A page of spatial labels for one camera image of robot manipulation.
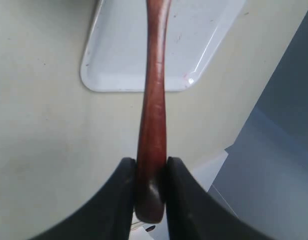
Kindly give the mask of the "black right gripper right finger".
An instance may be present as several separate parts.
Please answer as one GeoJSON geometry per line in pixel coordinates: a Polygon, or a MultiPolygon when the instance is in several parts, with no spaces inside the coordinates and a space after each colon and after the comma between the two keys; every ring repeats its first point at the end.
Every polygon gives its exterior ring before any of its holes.
{"type": "Polygon", "coordinates": [[[166,211],[171,240],[269,239],[219,205],[180,158],[168,158],[166,173],[166,211]]]}

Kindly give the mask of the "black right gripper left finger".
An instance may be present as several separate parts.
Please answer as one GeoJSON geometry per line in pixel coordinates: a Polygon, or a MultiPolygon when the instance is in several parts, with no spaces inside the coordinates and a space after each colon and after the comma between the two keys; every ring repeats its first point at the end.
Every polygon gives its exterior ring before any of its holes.
{"type": "Polygon", "coordinates": [[[136,162],[125,157],[81,208],[34,240],[127,240],[134,206],[136,162]]]}

